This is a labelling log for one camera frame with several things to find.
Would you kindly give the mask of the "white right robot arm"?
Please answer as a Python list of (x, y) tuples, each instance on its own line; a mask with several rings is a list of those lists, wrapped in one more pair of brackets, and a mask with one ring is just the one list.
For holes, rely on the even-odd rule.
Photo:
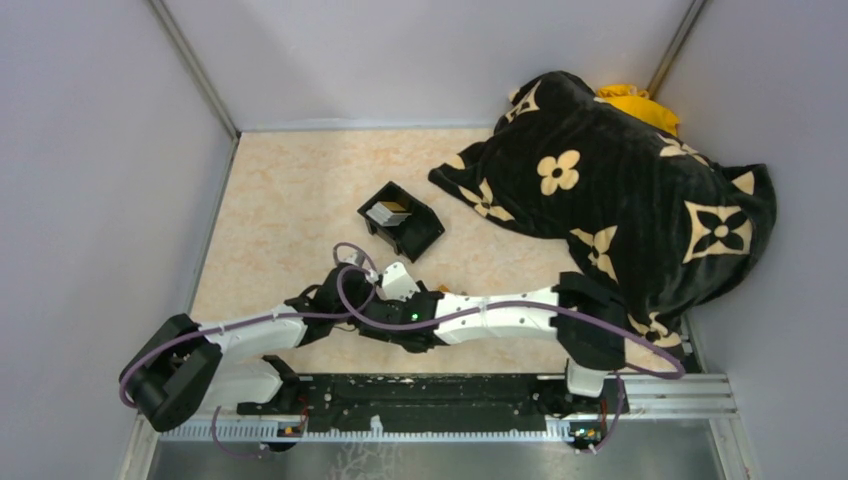
[(626, 360), (623, 300), (575, 272), (561, 273), (553, 286), (511, 295), (394, 290), (353, 315), (414, 352), (483, 339), (556, 342), (569, 356), (563, 398), (576, 412), (599, 403), (604, 379)]

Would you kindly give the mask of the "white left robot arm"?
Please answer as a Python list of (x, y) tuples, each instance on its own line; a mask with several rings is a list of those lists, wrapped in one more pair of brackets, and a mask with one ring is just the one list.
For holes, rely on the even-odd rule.
[(166, 320), (119, 375), (119, 398), (157, 432), (173, 430), (195, 414), (243, 403), (292, 411), (300, 388), (274, 352), (327, 337), (368, 303), (379, 276), (341, 263), (324, 283), (307, 288), (267, 313), (203, 327), (186, 314)]

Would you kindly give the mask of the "black plastic card box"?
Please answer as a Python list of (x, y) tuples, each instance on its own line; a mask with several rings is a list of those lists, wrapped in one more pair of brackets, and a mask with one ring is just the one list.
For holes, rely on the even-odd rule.
[(393, 181), (358, 209), (370, 235), (383, 239), (396, 255), (416, 262), (444, 234), (435, 211)]

